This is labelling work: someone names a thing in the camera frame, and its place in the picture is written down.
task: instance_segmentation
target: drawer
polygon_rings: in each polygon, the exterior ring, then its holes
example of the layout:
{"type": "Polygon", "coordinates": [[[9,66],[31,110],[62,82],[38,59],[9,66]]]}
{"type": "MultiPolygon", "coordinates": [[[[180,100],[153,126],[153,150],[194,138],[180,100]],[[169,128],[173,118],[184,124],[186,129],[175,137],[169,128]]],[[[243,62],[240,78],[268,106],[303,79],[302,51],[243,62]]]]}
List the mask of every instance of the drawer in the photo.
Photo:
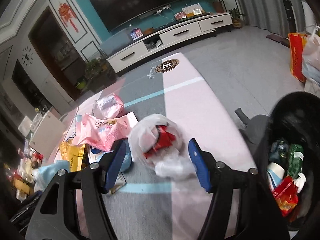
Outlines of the drawer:
{"type": "Polygon", "coordinates": [[[125,67],[130,65],[130,62],[137,60],[138,58],[146,55],[148,53],[148,49],[144,45],[143,41],[134,44],[130,48],[120,52],[115,55],[111,59],[108,59],[109,63],[115,70],[115,72],[119,72],[125,67]]]}
{"type": "Polygon", "coordinates": [[[199,25],[202,32],[206,32],[208,30],[212,30],[212,29],[230,25],[230,24],[232,24],[230,14],[211,17],[211,18],[199,21],[199,25]]]}
{"type": "Polygon", "coordinates": [[[200,27],[198,22],[193,22],[190,24],[183,25],[181,27],[175,28],[173,30],[167,31],[160,34],[160,38],[164,45],[170,43],[178,43],[180,40],[185,39],[194,34],[200,33],[200,27]]]}

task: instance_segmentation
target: trash bin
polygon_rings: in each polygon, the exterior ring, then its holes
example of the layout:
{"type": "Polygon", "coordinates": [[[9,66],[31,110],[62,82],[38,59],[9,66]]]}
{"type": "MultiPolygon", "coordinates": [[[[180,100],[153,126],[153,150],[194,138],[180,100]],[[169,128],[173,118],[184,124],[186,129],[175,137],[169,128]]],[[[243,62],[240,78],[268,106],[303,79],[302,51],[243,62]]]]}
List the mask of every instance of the trash bin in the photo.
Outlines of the trash bin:
{"type": "Polygon", "coordinates": [[[253,158],[259,173],[267,180],[268,153],[272,143],[285,138],[304,150],[303,173],[306,183],[298,194],[298,218],[290,222],[290,231],[300,230],[293,238],[312,239],[320,230],[320,99],[305,92],[283,97],[273,109],[268,125],[253,158]]]}

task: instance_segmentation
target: teal accent wall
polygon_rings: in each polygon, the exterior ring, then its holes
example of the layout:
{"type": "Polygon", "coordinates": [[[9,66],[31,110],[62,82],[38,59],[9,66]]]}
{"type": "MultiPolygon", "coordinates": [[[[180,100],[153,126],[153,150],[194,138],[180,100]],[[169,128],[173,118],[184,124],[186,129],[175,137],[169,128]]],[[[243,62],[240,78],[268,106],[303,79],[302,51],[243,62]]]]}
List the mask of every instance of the teal accent wall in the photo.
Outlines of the teal accent wall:
{"type": "Polygon", "coordinates": [[[189,6],[195,3],[200,3],[205,12],[215,12],[211,3],[209,3],[207,0],[181,0],[171,3],[172,10],[164,10],[161,13],[163,17],[160,15],[151,15],[141,20],[139,18],[135,18],[127,22],[126,24],[121,25],[119,28],[113,30],[112,32],[109,32],[89,0],[76,0],[76,2],[78,3],[84,15],[87,17],[91,26],[94,28],[95,32],[102,41],[110,38],[112,35],[128,27],[130,24],[133,28],[140,28],[141,30],[146,30],[151,27],[161,27],[169,22],[172,22],[174,19],[174,14],[181,12],[181,8],[183,8],[186,4],[186,6],[189,6]]]}

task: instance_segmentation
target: pink plastic bag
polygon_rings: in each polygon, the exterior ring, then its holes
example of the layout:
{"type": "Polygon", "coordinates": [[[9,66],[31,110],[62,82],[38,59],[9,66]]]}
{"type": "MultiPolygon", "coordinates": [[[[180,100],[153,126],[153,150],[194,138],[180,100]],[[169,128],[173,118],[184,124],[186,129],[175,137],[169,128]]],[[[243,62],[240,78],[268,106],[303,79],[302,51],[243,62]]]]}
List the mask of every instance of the pink plastic bag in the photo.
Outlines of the pink plastic bag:
{"type": "Polygon", "coordinates": [[[127,138],[131,128],[137,123],[133,112],[120,118],[100,120],[85,114],[76,123],[76,136],[72,145],[87,143],[99,150],[109,152],[116,140],[127,138]]]}
{"type": "Polygon", "coordinates": [[[112,119],[124,112],[124,103],[119,96],[113,93],[97,100],[92,111],[98,119],[112,119]]]}

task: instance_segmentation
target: tv stand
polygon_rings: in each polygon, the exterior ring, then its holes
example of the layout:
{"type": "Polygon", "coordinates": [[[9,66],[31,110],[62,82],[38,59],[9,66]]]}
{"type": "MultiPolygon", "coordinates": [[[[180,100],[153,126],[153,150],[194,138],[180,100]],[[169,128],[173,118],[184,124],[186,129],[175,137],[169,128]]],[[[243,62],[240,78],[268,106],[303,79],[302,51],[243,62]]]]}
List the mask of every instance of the tv stand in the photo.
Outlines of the tv stand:
{"type": "Polygon", "coordinates": [[[122,74],[129,66],[138,66],[144,59],[151,59],[151,56],[159,57],[167,53],[168,50],[176,49],[176,45],[183,44],[185,41],[193,41],[196,37],[206,38],[211,33],[216,36],[216,29],[227,26],[228,31],[232,30],[232,20],[229,13],[210,14],[193,17],[167,28],[162,28],[136,42],[130,44],[119,52],[108,57],[107,60],[116,73],[122,74]],[[151,40],[161,40],[162,44],[154,49],[148,50],[147,44],[151,40]]]}

